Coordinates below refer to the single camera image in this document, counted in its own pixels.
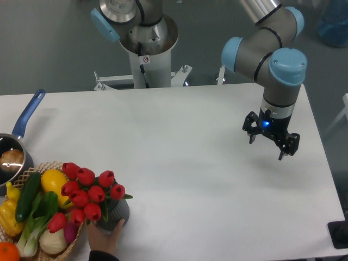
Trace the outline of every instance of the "cucumber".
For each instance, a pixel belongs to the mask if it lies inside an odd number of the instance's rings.
[[[32,173],[24,183],[20,198],[17,202],[16,221],[23,222],[29,216],[32,210],[32,204],[38,193],[41,183],[41,173]]]

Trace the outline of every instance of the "bolt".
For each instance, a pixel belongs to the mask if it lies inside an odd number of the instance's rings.
[[[184,65],[183,66],[183,72],[187,72],[187,69],[188,69],[189,67],[187,66],[187,65]]]

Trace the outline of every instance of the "red tulip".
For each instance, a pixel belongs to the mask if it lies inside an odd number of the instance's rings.
[[[99,186],[92,186],[88,191],[88,196],[92,201],[97,203],[105,200],[105,192]]]
[[[86,167],[82,167],[77,171],[77,179],[84,186],[90,186],[93,184],[95,178],[95,174],[93,171],[87,169]]]
[[[58,212],[51,218],[47,229],[49,229],[50,233],[55,233],[67,226],[68,220],[67,217],[62,213]]]
[[[110,170],[104,171],[99,176],[99,184],[104,188],[110,187],[114,183],[114,180],[115,175]]]
[[[102,211],[97,203],[88,203],[83,212],[91,221],[98,221],[102,217]]]
[[[120,200],[124,197],[126,190],[124,186],[116,184],[110,190],[110,195],[114,200]]]
[[[79,226],[85,220],[86,215],[82,208],[73,208],[70,212],[70,221],[75,225]]]
[[[80,189],[70,193],[69,199],[75,206],[81,208],[83,208],[89,202],[87,192]]]
[[[77,166],[75,163],[69,162],[63,163],[63,167],[61,169],[69,179],[76,179],[77,171],[80,169],[80,167]]]
[[[61,195],[68,196],[75,190],[79,190],[80,186],[76,181],[68,181],[61,187]]]

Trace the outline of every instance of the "saucepan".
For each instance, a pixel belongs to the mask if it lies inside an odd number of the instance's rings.
[[[18,118],[12,134],[0,133],[0,196],[6,195],[6,183],[14,182],[30,167],[34,167],[32,156],[21,139],[24,137],[29,118],[38,107],[46,92],[38,90]]]

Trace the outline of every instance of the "warning sticker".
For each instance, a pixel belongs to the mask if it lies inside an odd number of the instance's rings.
[[[150,56],[145,55],[145,56],[139,56],[139,64],[149,64],[150,63]]]

